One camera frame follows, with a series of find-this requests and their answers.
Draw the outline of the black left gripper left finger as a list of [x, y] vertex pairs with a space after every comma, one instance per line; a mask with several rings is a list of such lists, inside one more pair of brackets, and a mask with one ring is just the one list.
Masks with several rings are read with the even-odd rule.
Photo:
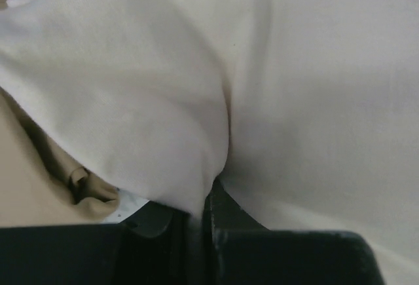
[[182, 211], [148, 202], [120, 223], [1, 229], [2, 284], [194, 284]]

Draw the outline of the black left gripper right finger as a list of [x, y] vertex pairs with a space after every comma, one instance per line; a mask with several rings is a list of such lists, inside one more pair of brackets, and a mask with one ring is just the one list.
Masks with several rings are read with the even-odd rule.
[[215, 181], [204, 208], [208, 284], [383, 284], [367, 242], [348, 231], [269, 230]]

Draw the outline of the cream white t-shirt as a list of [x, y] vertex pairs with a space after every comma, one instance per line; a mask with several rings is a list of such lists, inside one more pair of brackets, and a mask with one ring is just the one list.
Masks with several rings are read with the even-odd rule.
[[418, 0], [11, 0], [1, 87], [116, 187], [365, 237], [418, 283]]

